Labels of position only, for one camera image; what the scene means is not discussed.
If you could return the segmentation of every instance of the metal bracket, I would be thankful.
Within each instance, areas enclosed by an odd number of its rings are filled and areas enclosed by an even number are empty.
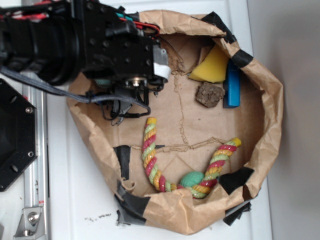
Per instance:
[[[37,157],[36,108],[0,78],[0,192]]]
[[[13,240],[36,240],[46,233],[42,207],[28,207],[22,216]]]

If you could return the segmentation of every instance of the yellow sponge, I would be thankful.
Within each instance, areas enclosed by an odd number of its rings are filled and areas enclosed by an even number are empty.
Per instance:
[[[211,83],[223,82],[226,80],[228,61],[229,57],[218,45],[214,45],[204,61],[190,73],[189,78]]]

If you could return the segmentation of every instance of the black hexagonal plate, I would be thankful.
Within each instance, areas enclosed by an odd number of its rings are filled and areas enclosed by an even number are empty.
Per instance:
[[[0,78],[0,192],[36,157],[36,108]]]

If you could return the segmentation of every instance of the black tape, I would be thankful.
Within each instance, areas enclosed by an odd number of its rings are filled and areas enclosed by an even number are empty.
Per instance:
[[[128,193],[120,182],[117,191],[123,199],[122,201],[117,195],[114,195],[119,207],[118,223],[144,225],[147,220],[143,216],[150,197],[134,196]]]
[[[235,55],[233,55],[231,59],[238,68],[244,68],[252,62],[254,57],[240,49],[235,53]]]
[[[251,203],[249,201],[245,201],[242,204],[239,204],[238,206],[235,206],[227,211],[225,211],[226,217],[223,219],[223,221],[231,226],[236,219],[240,219],[242,213],[249,212],[251,210]]]
[[[235,41],[237,41],[236,37],[232,34],[229,28],[224,24],[224,22],[221,20],[219,15],[216,14],[214,11],[208,14],[207,16],[205,16],[204,18],[202,18],[201,20],[206,23],[216,25],[217,28],[225,32],[226,36],[224,36],[223,38],[227,43],[232,44]]]
[[[242,167],[234,173],[228,173],[219,177],[219,184],[230,195],[235,189],[244,186],[254,170]]]
[[[116,156],[118,157],[120,167],[121,167],[121,177],[126,180],[129,179],[129,163],[130,163],[130,153],[131,148],[126,145],[117,146],[113,148]]]

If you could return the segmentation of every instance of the blue block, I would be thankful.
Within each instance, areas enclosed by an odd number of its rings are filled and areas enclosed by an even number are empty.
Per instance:
[[[223,82],[225,95],[223,107],[233,109],[240,106],[240,69],[230,59],[226,68],[226,77]]]

